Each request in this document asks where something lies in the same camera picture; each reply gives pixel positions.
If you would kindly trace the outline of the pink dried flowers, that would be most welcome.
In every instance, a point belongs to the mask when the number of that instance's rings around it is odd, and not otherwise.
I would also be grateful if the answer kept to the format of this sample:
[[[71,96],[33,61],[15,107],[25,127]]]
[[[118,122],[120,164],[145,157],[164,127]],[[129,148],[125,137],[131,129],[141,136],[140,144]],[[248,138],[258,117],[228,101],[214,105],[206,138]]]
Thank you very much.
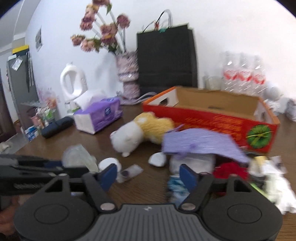
[[[112,22],[107,23],[99,13],[101,8],[106,8],[106,14],[111,17]],[[75,34],[71,36],[74,47],[80,47],[84,52],[100,52],[106,49],[109,52],[119,55],[127,52],[126,29],[130,27],[130,18],[126,14],[115,16],[112,13],[110,1],[92,1],[86,6],[85,14],[80,22],[80,30],[83,32],[92,31],[94,37]]]

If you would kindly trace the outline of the white robot speaker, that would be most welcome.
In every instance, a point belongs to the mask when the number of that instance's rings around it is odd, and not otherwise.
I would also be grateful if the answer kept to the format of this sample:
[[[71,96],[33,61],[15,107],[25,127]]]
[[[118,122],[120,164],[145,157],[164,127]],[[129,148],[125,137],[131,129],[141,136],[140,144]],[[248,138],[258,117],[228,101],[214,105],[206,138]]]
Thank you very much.
[[[282,97],[281,91],[277,87],[267,87],[265,89],[265,103],[273,111],[280,109],[280,99]]]

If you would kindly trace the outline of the yellow white plush toy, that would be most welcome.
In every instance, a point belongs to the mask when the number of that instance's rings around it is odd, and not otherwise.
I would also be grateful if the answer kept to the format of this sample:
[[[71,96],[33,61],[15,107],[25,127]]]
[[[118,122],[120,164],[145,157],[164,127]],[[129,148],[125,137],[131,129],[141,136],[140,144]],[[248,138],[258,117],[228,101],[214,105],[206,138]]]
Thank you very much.
[[[110,134],[112,147],[123,157],[128,157],[142,142],[160,145],[165,133],[173,130],[170,118],[158,118],[153,112],[143,112]]]

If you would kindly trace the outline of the white round lid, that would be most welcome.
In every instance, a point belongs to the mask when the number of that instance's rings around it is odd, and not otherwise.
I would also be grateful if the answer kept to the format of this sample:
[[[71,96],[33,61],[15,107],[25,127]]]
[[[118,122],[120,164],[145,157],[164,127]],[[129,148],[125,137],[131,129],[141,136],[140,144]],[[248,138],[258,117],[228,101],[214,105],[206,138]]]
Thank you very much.
[[[100,172],[102,172],[103,170],[105,170],[108,166],[110,166],[111,164],[115,164],[117,166],[117,171],[120,172],[121,171],[121,163],[118,161],[118,159],[116,158],[106,158],[104,160],[102,160],[101,162],[99,162],[98,164],[98,169]]]

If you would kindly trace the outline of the glass cup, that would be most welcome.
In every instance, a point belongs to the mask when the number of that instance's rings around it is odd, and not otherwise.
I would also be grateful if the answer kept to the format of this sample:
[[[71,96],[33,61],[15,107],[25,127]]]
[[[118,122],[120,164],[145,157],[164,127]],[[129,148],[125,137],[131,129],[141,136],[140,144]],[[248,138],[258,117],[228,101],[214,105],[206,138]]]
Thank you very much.
[[[203,82],[206,90],[221,90],[222,78],[219,76],[203,76]]]

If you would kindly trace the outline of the purple cloth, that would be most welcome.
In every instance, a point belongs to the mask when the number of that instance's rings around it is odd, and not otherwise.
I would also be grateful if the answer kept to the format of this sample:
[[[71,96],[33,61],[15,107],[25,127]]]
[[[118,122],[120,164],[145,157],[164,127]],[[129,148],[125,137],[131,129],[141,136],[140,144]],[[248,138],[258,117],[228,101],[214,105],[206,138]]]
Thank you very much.
[[[214,154],[246,164],[248,157],[230,135],[204,128],[190,128],[164,134],[162,152],[171,155]]]

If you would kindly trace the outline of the grey refrigerator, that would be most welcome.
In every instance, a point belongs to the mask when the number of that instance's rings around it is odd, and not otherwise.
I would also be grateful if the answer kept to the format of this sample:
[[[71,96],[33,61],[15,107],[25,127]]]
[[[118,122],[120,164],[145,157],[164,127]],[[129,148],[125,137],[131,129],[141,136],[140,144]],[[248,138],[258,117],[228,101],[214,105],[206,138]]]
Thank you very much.
[[[6,69],[16,114],[21,126],[27,129],[33,125],[31,116],[35,115],[29,103],[39,100],[28,45],[13,50],[6,62]]]

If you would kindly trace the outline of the greenish plastic bag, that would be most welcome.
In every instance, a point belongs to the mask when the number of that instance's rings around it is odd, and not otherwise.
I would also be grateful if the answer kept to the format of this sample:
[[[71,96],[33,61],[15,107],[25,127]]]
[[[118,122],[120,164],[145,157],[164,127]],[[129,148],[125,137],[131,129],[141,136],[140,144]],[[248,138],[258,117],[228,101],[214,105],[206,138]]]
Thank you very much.
[[[97,160],[81,145],[68,147],[62,156],[64,167],[86,167],[90,172],[99,172]]]

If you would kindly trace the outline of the white detergent jug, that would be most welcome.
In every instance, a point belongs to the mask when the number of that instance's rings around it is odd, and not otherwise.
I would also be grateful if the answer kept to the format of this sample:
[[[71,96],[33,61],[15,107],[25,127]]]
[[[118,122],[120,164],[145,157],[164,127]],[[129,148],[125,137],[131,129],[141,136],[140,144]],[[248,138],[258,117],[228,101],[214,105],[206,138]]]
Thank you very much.
[[[60,85],[65,101],[72,101],[88,90],[84,71],[67,63],[60,75]]]

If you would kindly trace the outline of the purple patterned vase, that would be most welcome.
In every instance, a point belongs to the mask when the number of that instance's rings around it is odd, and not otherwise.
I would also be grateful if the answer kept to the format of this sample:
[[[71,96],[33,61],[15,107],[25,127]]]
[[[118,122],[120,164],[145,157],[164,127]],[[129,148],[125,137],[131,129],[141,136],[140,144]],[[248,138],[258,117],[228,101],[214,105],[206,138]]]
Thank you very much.
[[[119,81],[123,84],[123,90],[117,92],[123,100],[133,101],[139,98],[138,85],[138,61],[137,52],[125,52],[116,55],[116,66]]]

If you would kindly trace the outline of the red rose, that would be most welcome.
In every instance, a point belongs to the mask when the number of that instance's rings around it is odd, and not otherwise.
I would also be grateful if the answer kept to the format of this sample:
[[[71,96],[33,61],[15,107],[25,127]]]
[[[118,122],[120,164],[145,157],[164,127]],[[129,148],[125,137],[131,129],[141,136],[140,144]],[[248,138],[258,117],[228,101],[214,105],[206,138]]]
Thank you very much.
[[[248,179],[247,168],[241,167],[237,162],[223,162],[216,164],[213,170],[214,184],[225,184],[230,176]]]

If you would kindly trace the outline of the left water bottle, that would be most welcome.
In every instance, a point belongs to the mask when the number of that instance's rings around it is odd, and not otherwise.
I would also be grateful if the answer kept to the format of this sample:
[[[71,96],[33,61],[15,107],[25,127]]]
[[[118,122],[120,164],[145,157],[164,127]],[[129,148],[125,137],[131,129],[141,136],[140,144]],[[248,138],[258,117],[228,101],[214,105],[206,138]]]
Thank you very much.
[[[223,85],[224,90],[228,92],[235,92],[237,67],[235,63],[235,56],[230,52],[224,53],[223,60]]]

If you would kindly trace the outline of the right water bottle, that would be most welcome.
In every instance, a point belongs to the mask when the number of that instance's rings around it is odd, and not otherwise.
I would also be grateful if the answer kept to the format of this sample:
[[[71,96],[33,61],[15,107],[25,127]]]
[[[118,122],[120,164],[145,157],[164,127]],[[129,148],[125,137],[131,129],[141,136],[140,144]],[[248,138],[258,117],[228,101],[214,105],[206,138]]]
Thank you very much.
[[[252,72],[252,94],[262,97],[265,90],[265,83],[266,73],[263,60],[259,56],[255,56]]]

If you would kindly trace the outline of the blue patterned packet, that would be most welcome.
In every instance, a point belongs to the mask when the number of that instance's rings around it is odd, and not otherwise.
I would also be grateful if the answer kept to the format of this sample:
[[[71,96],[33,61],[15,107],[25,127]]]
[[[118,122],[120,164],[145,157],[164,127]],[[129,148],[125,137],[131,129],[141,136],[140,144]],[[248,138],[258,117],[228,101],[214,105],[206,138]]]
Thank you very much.
[[[171,175],[167,182],[166,197],[168,203],[179,207],[180,204],[188,197],[189,191],[186,189],[184,183],[180,180],[179,175]]]

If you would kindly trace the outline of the purple tissue box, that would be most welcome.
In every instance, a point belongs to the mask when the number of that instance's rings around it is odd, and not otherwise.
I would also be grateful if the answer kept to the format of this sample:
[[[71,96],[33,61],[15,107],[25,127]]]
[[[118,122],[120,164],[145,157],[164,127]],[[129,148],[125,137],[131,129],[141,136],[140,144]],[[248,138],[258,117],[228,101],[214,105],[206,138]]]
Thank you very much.
[[[107,97],[101,89],[87,90],[74,103],[79,107],[73,114],[75,126],[85,133],[94,135],[122,117],[120,99]]]

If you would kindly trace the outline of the red cardboard box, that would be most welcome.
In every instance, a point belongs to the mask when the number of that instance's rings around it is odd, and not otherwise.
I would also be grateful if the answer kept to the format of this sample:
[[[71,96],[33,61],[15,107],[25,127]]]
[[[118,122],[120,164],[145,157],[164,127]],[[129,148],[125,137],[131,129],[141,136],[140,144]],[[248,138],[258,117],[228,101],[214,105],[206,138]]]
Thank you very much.
[[[175,86],[143,102],[144,112],[170,118],[176,126],[206,128],[230,135],[248,150],[267,153],[280,121],[256,96]]]

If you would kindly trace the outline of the middle water bottle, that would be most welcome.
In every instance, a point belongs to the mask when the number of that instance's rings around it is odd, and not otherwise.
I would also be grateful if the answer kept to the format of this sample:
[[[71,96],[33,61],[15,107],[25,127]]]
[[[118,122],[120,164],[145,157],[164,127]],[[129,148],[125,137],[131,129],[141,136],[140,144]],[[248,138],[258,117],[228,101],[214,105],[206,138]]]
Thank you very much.
[[[239,67],[237,72],[238,93],[246,94],[251,87],[252,69],[248,57],[240,54]]]

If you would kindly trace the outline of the water bottle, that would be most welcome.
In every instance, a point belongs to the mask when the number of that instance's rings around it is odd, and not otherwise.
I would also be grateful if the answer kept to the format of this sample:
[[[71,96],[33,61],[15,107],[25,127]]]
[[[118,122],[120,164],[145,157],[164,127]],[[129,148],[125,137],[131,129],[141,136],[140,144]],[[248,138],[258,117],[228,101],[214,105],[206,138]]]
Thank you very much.
[[[237,72],[238,93],[246,94],[251,87],[252,69],[248,57],[240,54],[239,67]]]
[[[265,83],[266,73],[263,60],[259,56],[255,56],[252,72],[252,94],[262,97],[265,90]]]
[[[230,52],[224,53],[223,60],[223,85],[224,90],[228,92],[235,92],[237,67],[235,63],[235,56]]]

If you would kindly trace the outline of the black paper bag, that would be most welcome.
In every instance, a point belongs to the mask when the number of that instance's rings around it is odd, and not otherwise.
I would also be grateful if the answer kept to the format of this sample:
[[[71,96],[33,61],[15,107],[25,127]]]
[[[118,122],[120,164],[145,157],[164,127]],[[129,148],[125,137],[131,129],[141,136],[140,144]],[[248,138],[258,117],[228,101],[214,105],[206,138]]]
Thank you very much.
[[[198,58],[194,33],[188,25],[173,26],[171,11],[168,27],[137,33],[138,84],[141,94],[160,93],[174,86],[198,87]]]

